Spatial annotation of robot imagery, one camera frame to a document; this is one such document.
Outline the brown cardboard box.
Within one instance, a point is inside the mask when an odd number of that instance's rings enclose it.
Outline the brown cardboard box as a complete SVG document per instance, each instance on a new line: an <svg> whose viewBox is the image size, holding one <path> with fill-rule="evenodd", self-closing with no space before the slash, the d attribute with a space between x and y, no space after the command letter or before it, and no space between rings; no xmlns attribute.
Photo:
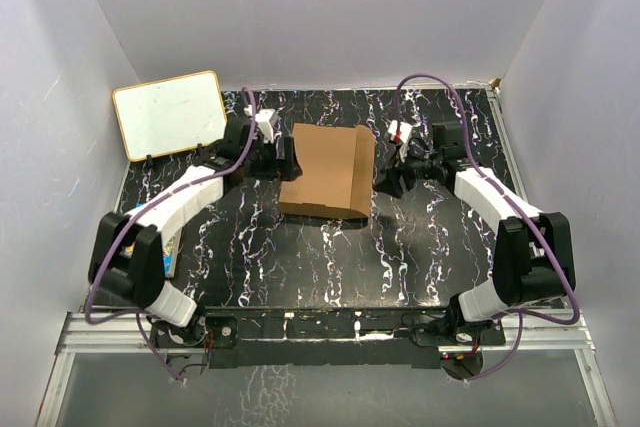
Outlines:
<svg viewBox="0 0 640 427"><path fill-rule="evenodd" d="M296 123L293 140L303 174L281 184L280 212L326 219L369 218L376 147L370 128Z"/></svg>

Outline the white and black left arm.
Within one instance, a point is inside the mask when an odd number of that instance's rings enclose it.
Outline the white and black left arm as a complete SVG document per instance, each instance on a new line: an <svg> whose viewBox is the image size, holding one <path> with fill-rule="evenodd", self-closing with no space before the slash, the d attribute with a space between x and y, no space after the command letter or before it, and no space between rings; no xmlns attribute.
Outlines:
<svg viewBox="0 0 640 427"><path fill-rule="evenodd" d="M276 142L272 133L268 121L235 118L221 139L199 149L192 165L170 187L125 214L102 217L88 271L88 323L95 323L95 297L104 291L157 320L179 343L194 346L204 340L205 309L167 278L165 249L205 207L244 179L291 182L301 176L294 139L286 136Z"/></svg>

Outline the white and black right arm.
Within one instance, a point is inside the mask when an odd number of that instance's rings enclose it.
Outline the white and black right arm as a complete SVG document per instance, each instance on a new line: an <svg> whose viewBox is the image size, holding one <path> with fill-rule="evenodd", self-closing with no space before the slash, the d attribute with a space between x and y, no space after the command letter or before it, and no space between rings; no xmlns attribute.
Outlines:
<svg viewBox="0 0 640 427"><path fill-rule="evenodd" d="M470 150L467 131L456 122L435 123L426 143L406 122L390 123L394 152L385 163L378 193L401 198L420 180L434 180L471 207L495 235L491 276L454 295L440 318L412 321L414 332L466 344L505 314L532 303L575 298L570 223L559 212L544 213L517 196Z"/></svg>

